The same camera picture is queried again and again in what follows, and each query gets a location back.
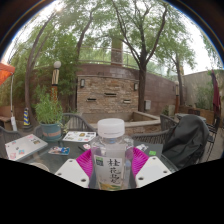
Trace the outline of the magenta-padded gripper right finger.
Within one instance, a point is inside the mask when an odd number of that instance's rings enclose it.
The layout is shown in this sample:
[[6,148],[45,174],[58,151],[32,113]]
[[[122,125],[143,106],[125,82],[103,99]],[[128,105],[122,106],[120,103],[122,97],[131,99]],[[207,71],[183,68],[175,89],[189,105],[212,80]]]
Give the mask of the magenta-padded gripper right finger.
[[132,173],[136,187],[146,186],[171,174],[157,156],[149,157],[138,148],[133,149]]

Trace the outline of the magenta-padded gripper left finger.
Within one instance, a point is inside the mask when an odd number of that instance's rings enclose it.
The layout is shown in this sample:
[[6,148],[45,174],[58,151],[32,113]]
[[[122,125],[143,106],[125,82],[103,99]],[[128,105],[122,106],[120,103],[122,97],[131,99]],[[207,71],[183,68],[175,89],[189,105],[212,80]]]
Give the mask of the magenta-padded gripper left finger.
[[68,159],[56,175],[80,187],[88,188],[93,173],[91,150],[85,151],[77,159]]

